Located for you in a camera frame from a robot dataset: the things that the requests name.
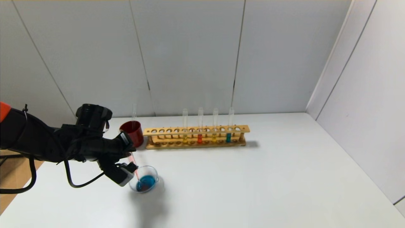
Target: red liquid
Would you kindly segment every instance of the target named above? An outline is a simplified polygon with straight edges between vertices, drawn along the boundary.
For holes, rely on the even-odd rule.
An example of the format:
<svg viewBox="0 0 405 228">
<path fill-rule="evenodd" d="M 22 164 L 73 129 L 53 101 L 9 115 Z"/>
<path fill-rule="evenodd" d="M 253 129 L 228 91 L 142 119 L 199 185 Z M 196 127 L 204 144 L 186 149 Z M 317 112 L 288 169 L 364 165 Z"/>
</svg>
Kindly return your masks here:
<svg viewBox="0 0 405 228">
<path fill-rule="evenodd" d="M 199 135 L 198 135 L 198 137 L 197 137 L 197 143 L 198 143 L 198 144 L 203 143 L 203 135 L 202 135 L 202 134 L 199 134 Z"/>
</svg>

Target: wooden test tube rack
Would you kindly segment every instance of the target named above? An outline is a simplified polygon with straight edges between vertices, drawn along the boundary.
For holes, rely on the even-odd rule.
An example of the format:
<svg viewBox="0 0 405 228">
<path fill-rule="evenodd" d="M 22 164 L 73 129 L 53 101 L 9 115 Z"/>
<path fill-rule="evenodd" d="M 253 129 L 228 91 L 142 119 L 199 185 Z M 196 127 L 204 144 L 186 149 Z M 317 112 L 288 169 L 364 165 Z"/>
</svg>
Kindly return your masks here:
<svg viewBox="0 0 405 228">
<path fill-rule="evenodd" d="M 202 131 L 198 127 L 189 127 L 184 132 L 182 127 L 146 128 L 143 135 L 148 137 L 146 149 L 176 149 L 200 147 L 246 146 L 245 133 L 250 132 L 247 125 L 205 126 Z M 213 133 L 216 142 L 212 141 Z M 231 134 L 230 142 L 226 142 L 226 135 Z M 202 134 L 202 143 L 197 143 L 197 136 Z M 183 136 L 187 135 L 187 143 L 183 143 Z"/>
</svg>

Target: black wire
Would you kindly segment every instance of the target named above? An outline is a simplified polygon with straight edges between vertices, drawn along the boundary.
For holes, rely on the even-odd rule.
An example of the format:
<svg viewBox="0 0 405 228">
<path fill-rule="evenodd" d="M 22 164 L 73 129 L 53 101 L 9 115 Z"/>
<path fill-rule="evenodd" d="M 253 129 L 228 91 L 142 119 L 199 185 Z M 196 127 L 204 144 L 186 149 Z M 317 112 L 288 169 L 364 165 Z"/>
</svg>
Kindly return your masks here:
<svg viewBox="0 0 405 228">
<path fill-rule="evenodd" d="M 30 158 L 30 170 L 31 170 L 31 182 L 27 187 L 18 188 L 18 189 L 0 189 L 0 194 L 19 194 L 30 190 L 36 181 L 36 169 L 34 163 L 34 157 L 31 156 Z"/>
<path fill-rule="evenodd" d="M 19 158 L 25 157 L 24 155 L 0 155 L 0 158 Z"/>
<path fill-rule="evenodd" d="M 98 176 L 94 177 L 92 180 L 90 180 L 90 181 L 88 181 L 88 182 L 86 182 L 86 183 L 84 183 L 84 184 L 75 185 L 75 184 L 72 182 L 72 177 L 71 177 L 71 175 L 70 175 L 69 161 L 68 161 L 68 160 L 64 160 L 63 162 L 65 163 L 66 176 L 67 176 L 67 178 L 68 178 L 68 182 L 69 182 L 69 184 L 70 184 L 72 187 L 74 187 L 74 188 L 80 188 L 80 187 L 84 187 L 84 186 L 86 186 L 86 185 L 88 185 L 88 184 L 91 184 L 91 183 L 93 183 L 95 180 L 97 180 L 98 178 L 100 178 L 102 175 L 104 175 L 104 172 L 102 172 L 101 174 L 99 174 Z"/>
<path fill-rule="evenodd" d="M 0 161 L 0 166 L 7 160 L 8 157 L 4 157 L 2 161 Z"/>
<path fill-rule="evenodd" d="M 403 200 L 403 199 L 405 199 L 405 196 L 403 196 L 403 197 L 401 197 L 401 199 L 397 200 L 397 201 L 394 203 L 394 205 L 397 204 L 397 203 L 399 203 L 399 202 L 400 202 L 401 200 Z"/>
</svg>

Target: glass test tube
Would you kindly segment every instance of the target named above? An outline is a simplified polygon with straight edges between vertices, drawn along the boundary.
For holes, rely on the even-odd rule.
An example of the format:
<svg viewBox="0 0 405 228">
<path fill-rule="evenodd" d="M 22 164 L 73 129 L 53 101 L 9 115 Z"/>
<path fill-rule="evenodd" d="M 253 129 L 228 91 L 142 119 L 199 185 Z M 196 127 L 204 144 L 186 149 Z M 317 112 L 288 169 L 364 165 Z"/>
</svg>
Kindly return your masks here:
<svg viewBox="0 0 405 228">
<path fill-rule="evenodd" d="M 214 112 L 212 113 L 213 116 L 213 126 L 214 126 L 214 133 L 212 134 L 212 142 L 216 143 L 217 142 L 217 134 L 215 133 L 215 131 L 218 131 L 218 109 L 214 108 Z"/>
<path fill-rule="evenodd" d="M 230 107 L 229 108 L 229 122 L 228 122 L 228 130 L 230 130 L 230 127 L 233 125 L 233 116 L 235 114 L 235 110 Z M 227 133 L 226 134 L 226 142 L 230 142 L 230 137 L 232 133 Z"/>
<path fill-rule="evenodd" d="M 201 144 L 203 143 L 203 134 L 201 134 L 201 132 L 203 131 L 203 116 L 204 116 L 204 110 L 203 108 L 199 108 L 198 109 L 198 131 L 200 132 L 200 134 L 198 134 L 197 137 L 197 143 Z"/>
<path fill-rule="evenodd" d="M 184 131 L 184 135 L 183 135 L 183 143 L 186 144 L 187 143 L 187 118 L 188 118 L 188 111 L 187 108 L 183 109 L 183 131 Z"/>
</svg>

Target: teal liquid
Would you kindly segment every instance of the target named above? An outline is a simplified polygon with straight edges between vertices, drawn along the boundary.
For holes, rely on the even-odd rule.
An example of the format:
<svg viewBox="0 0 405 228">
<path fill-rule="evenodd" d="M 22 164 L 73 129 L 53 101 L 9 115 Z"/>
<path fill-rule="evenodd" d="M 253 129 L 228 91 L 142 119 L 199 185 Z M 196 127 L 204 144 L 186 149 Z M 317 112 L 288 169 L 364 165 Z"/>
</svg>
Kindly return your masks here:
<svg viewBox="0 0 405 228">
<path fill-rule="evenodd" d="M 146 192 L 151 190 L 155 186 L 156 180 L 151 175 L 143 176 L 136 183 L 136 190 L 138 192 Z"/>
<path fill-rule="evenodd" d="M 232 135 L 232 133 L 227 133 L 226 134 L 226 142 L 230 142 L 231 135 Z"/>
</svg>

